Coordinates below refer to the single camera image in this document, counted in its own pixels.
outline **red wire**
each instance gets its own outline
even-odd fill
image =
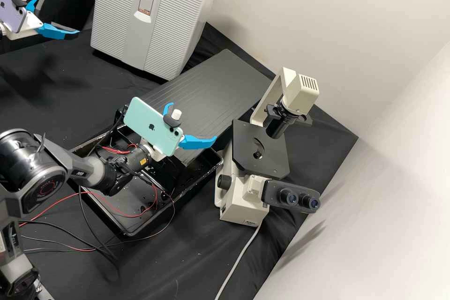
[[[118,154],[118,155],[126,155],[126,154],[129,154],[131,151],[121,151],[121,150],[117,150],[117,149],[114,149],[114,148],[108,148],[108,147],[103,147],[102,146],[102,148],[103,149],[105,149],[106,151],[108,151],[108,152],[112,152],[112,153],[115,153],[115,154]]]
[[[153,186],[153,188],[154,188],[154,190],[155,190],[155,200],[153,201],[153,204],[152,204],[150,207],[147,207],[144,211],[142,211],[140,214],[137,214],[137,215],[130,215],[130,214],[127,214],[127,213],[123,213],[121,210],[119,210],[119,209],[115,208],[113,205],[111,205],[111,203],[109,203],[109,202],[106,200],[106,198],[102,197],[102,196],[99,195],[99,194],[96,194],[95,192],[83,191],[83,192],[81,192],[81,193],[82,193],[82,194],[88,194],[88,195],[94,195],[95,197],[101,199],[103,202],[105,202],[106,204],[108,204],[108,206],[109,206],[110,209],[112,209],[113,211],[119,213],[119,214],[120,214],[121,216],[123,216],[123,217],[127,217],[127,218],[137,218],[137,217],[142,216],[142,215],[143,215],[145,212],[147,212],[148,210],[150,210],[150,209],[155,205],[155,203],[156,203],[156,205],[158,205],[158,195],[157,195],[156,187],[155,187],[153,184],[152,184],[152,186]],[[40,216],[42,216],[44,213],[46,213],[46,212],[47,212],[49,209],[51,209],[52,207],[58,205],[59,203],[65,201],[65,200],[67,200],[67,199],[69,199],[69,198],[72,198],[72,197],[74,197],[74,196],[76,196],[76,195],[78,195],[78,193],[74,193],[74,194],[68,195],[68,196],[66,196],[66,197],[64,197],[64,198],[61,198],[61,199],[57,200],[57,201],[54,202],[52,205],[50,205],[49,207],[47,207],[45,210],[43,210],[42,212],[38,213],[36,216],[34,216],[33,218],[31,218],[31,221],[33,221],[33,220],[39,218]],[[22,227],[22,226],[24,226],[25,224],[27,224],[27,223],[22,223],[22,224],[20,224],[19,226]]]

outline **black tray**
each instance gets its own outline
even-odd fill
[[[99,135],[78,147],[72,152],[83,157],[89,152],[95,142],[103,135]],[[111,146],[124,148],[128,142],[137,143],[140,137],[126,126],[121,126],[113,135]],[[98,150],[99,155],[106,156],[104,150]],[[184,166],[175,156],[166,157],[160,162],[152,162],[144,169],[144,174],[152,182],[172,195],[176,209],[187,203],[199,189],[208,181],[208,178],[220,166],[223,159],[211,148],[205,149],[192,160],[188,166]],[[78,185],[71,184],[75,191]],[[109,221],[115,230],[119,229],[124,235],[134,236],[148,225],[151,228],[167,221],[173,213],[172,202],[169,198],[163,199],[161,191],[157,189],[157,207],[145,211],[140,217],[123,217],[113,211],[111,206],[121,212],[134,215],[140,214],[142,210],[149,208],[155,199],[155,189],[141,179],[135,177],[118,194],[104,196],[101,192],[82,187],[82,191],[93,192],[96,195],[85,194],[83,197],[91,201],[91,206],[99,213],[101,218]]]

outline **cable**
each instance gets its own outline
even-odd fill
[[[95,145],[92,147],[92,149],[89,151],[89,153],[87,154],[86,157],[90,156],[91,153],[94,151],[94,149],[107,137],[109,136],[115,128],[117,128],[117,126],[120,124],[120,121],[122,121],[122,118],[125,116],[125,112],[127,111],[126,107],[122,108],[122,113],[120,114],[120,117],[117,119],[117,121],[113,124],[113,126],[111,127],[111,129],[105,134],[103,135],[102,138],[100,138],[97,143],[95,143]]]
[[[119,243],[109,244],[109,245],[107,245],[107,246],[108,246],[108,247],[114,247],[114,246],[118,246],[118,245],[122,245],[122,244],[127,244],[127,243],[131,243],[131,242],[142,241],[142,240],[146,240],[146,239],[155,237],[155,236],[157,236],[158,234],[160,234],[162,231],[164,231],[166,228],[169,227],[169,225],[171,224],[171,222],[172,222],[172,220],[173,220],[173,217],[175,217],[175,204],[174,204],[174,201],[173,201],[172,198],[170,198],[170,200],[171,200],[171,202],[172,202],[173,213],[172,213],[172,216],[171,216],[169,222],[168,222],[161,230],[159,230],[158,232],[156,232],[156,233],[154,233],[154,234],[151,234],[151,235],[149,235],[149,236],[143,237],[143,238],[133,239],[133,240],[127,240],[127,241],[121,241],[121,242],[119,242]],[[60,229],[60,230],[62,230],[62,231],[64,231],[64,232],[66,232],[66,233],[69,233],[69,234],[72,235],[74,238],[76,238],[76,239],[82,241],[82,242],[85,243],[86,245],[91,246],[91,248],[89,248],[89,247],[88,247],[88,248],[76,248],[76,247],[72,247],[72,246],[70,246],[70,245],[67,245],[67,244],[64,244],[64,243],[61,243],[61,242],[58,242],[58,241],[54,241],[54,240],[40,239],[40,238],[33,238],[33,237],[23,236],[23,237],[25,237],[25,238],[27,238],[27,239],[30,239],[30,240],[37,240],[37,241],[51,242],[51,243],[55,243],[55,244],[59,244],[59,245],[63,245],[63,246],[66,246],[66,247],[68,247],[68,248],[71,248],[70,250],[57,250],[57,249],[54,249],[54,248],[41,248],[41,247],[39,247],[39,248],[30,248],[30,249],[23,250],[24,252],[28,252],[28,251],[39,251],[39,250],[51,250],[51,251],[55,251],[55,252],[73,252],[73,251],[92,252],[92,251],[98,250],[97,247],[95,247],[95,246],[93,246],[93,245],[87,243],[87,242],[84,241],[83,239],[77,237],[77,236],[74,235],[73,233],[71,233],[71,232],[69,232],[69,231],[67,231],[67,230],[65,230],[65,229],[63,229],[62,227],[59,227],[59,226],[57,226],[57,225],[54,225],[54,224],[51,224],[51,223],[46,223],[46,222],[35,222],[35,221],[31,221],[31,220],[29,220],[28,223],[31,223],[31,224],[43,224],[43,225],[49,225],[49,226],[52,226],[52,227],[56,227],[56,228],[58,228],[58,229]]]
[[[236,267],[239,264],[239,261],[241,260],[242,256],[244,255],[245,251],[247,250],[247,248],[250,246],[250,244],[252,243],[253,239],[255,239],[256,235],[259,232],[259,229],[261,228],[261,224],[259,224],[259,226],[256,228],[255,233],[251,236],[251,238],[248,240],[247,244],[245,244],[244,248],[242,249],[242,251],[240,252],[238,258],[236,259],[236,262],[234,263],[233,267],[231,268],[230,273],[228,273],[228,275],[225,278],[224,283],[222,284],[222,286],[219,289],[219,292],[217,293],[216,297],[214,298],[214,300],[219,300],[220,295],[222,294],[226,284],[228,283],[228,281],[231,278],[231,275],[233,274],[234,270],[236,269]]]
[[[129,154],[131,152],[129,150],[122,151],[122,150],[117,150],[117,149],[110,148],[110,147],[102,147],[102,149],[104,149],[104,150],[106,150],[106,151],[108,151],[110,153],[117,154],[117,155],[126,155],[126,154]]]
[[[30,239],[30,240],[36,240],[36,241],[43,241],[43,242],[50,242],[50,243],[54,243],[54,244],[58,244],[58,245],[62,245],[65,246],[67,248],[71,248],[74,251],[79,251],[79,252],[92,252],[95,251],[95,248],[77,248],[77,247],[73,247],[67,244],[64,244],[62,242],[59,241],[54,241],[54,240],[48,240],[48,239],[41,239],[41,238],[33,238],[33,237],[27,237],[25,235],[22,234],[22,238],[26,238],[26,239]]]
[[[111,250],[100,240],[100,238],[97,236],[97,234],[95,233],[94,229],[90,226],[90,223],[88,221],[88,218],[86,217],[86,213],[84,212],[84,207],[83,207],[83,201],[81,200],[81,185],[78,186],[78,200],[80,201],[80,208],[81,208],[81,212],[83,213],[83,217],[84,220],[86,221],[86,225],[88,226],[90,232],[92,233],[92,235],[95,237],[95,239],[97,239],[97,241],[99,242],[99,244],[105,248],[105,250],[108,252],[108,254],[113,257],[115,260],[117,260],[116,255],[111,252]]]
[[[70,232],[69,230],[66,230],[65,228],[62,228],[58,225],[52,224],[52,223],[48,223],[48,222],[41,222],[41,221],[36,221],[36,220],[23,220],[23,219],[19,219],[20,222],[22,223],[30,223],[30,224],[41,224],[41,225],[47,225],[47,226],[51,226],[54,227],[60,231],[63,231],[65,233],[67,233],[68,235],[74,237],[75,239],[81,241],[82,243],[91,246],[92,248],[95,248],[101,255],[103,255],[106,259],[108,259],[108,261],[114,265],[114,267],[116,268],[117,272],[119,273],[119,267],[116,265],[115,261],[105,252],[103,251],[101,248],[90,244],[89,242],[87,242],[86,240],[84,240],[83,238],[80,238],[79,236],[77,236],[76,234],[73,234],[72,232]]]
[[[142,211],[141,213],[139,213],[139,214],[134,214],[134,215],[127,214],[127,213],[123,213],[121,210],[115,208],[115,207],[114,207],[114,206],[113,206],[106,198],[102,197],[102,196],[99,195],[99,194],[96,194],[95,192],[91,192],[91,191],[83,191],[83,192],[81,192],[81,194],[82,194],[82,195],[84,195],[84,194],[87,194],[87,195],[94,195],[94,196],[97,197],[98,199],[102,200],[104,203],[108,204],[108,207],[109,207],[110,209],[112,209],[114,212],[116,212],[119,216],[126,217],[126,218],[137,218],[137,217],[142,216],[145,212],[147,212],[147,211],[150,210],[151,208],[153,208],[153,206],[154,206],[155,204],[158,205],[158,196],[157,196],[157,192],[156,192],[156,187],[153,187],[153,188],[154,188],[154,190],[155,190],[155,199],[153,200],[153,204],[152,204],[151,206],[149,206],[148,208],[146,208],[146,209],[145,209],[144,211]],[[47,207],[46,209],[44,209],[43,211],[41,211],[40,213],[38,213],[36,216],[34,216],[33,218],[31,218],[31,220],[38,219],[40,216],[42,216],[44,213],[46,213],[49,209],[53,208],[54,206],[58,205],[59,203],[65,201],[65,200],[67,200],[67,199],[69,199],[69,198],[72,198],[72,197],[75,197],[75,196],[77,196],[77,195],[78,195],[78,193],[74,193],[74,194],[68,195],[68,196],[66,196],[66,197],[64,197],[64,198],[61,198],[61,199],[57,200],[57,201],[54,202],[52,205],[50,205],[49,207]],[[22,226],[24,226],[24,225],[26,225],[26,223],[22,223],[22,224],[20,224],[19,226],[22,227]]]

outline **microscope power cable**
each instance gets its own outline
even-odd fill
[[[231,275],[233,275],[234,270],[236,269],[236,267],[239,264],[239,261],[241,260],[241,258],[243,257],[245,251],[247,250],[247,248],[250,246],[250,244],[253,242],[253,239],[255,239],[256,235],[259,232],[259,229],[261,228],[261,224],[259,224],[259,226],[256,228],[255,233],[253,233],[253,235],[251,236],[251,238],[248,240],[247,244],[245,244],[244,248],[242,249],[242,251],[240,252],[238,258],[236,259],[236,262],[234,263],[233,267],[231,268],[230,273],[228,273],[228,275],[225,278],[224,283],[222,284],[222,286],[219,289],[219,292],[217,293],[216,297],[214,298],[214,300],[219,300],[220,295],[222,294],[223,290],[225,289],[226,284],[228,283],[228,281],[231,278]]]

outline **black fabric backdrop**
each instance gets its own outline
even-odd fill
[[[108,127],[117,107],[161,83],[156,77],[93,52],[89,40],[87,31],[75,40],[50,41],[0,55],[1,130],[26,128],[31,132],[47,132],[49,139],[71,148]],[[225,48],[267,76],[273,76],[210,25],[206,25],[187,68]],[[293,126],[285,134],[291,166],[287,180],[322,192],[357,137],[316,106],[311,116],[312,127]],[[64,186],[39,209],[72,192]],[[212,179],[175,215],[164,232],[143,242],[116,247],[120,279],[109,262],[95,252],[40,252],[29,257],[56,299],[213,299],[254,231],[219,221],[213,199]],[[86,209],[99,235],[110,238],[112,232],[108,227]],[[222,299],[253,298],[305,217],[271,208]],[[42,220],[95,241],[76,198],[57,205]],[[83,247],[67,235],[42,225],[27,225],[23,234]],[[24,245],[58,247],[28,239],[24,239]]]

